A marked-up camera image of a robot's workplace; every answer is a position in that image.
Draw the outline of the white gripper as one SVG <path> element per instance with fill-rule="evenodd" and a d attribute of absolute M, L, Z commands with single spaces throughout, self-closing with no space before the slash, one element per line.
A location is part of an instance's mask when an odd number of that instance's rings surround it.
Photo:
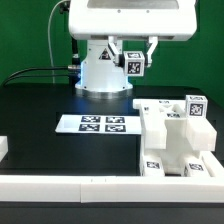
<path fill-rule="evenodd" d="M 75 39 L 108 38 L 117 67 L 125 63 L 123 40 L 148 39 L 145 66 L 162 41 L 186 41 L 197 29 L 196 0 L 71 0 L 69 32 Z"/>

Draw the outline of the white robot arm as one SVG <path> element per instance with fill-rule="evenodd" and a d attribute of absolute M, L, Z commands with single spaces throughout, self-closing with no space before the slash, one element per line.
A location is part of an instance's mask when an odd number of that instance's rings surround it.
<path fill-rule="evenodd" d="M 76 92 L 116 98 L 152 65 L 160 41 L 186 41 L 197 29 L 196 0 L 71 0 L 69 33 L 87 42 Z"/>

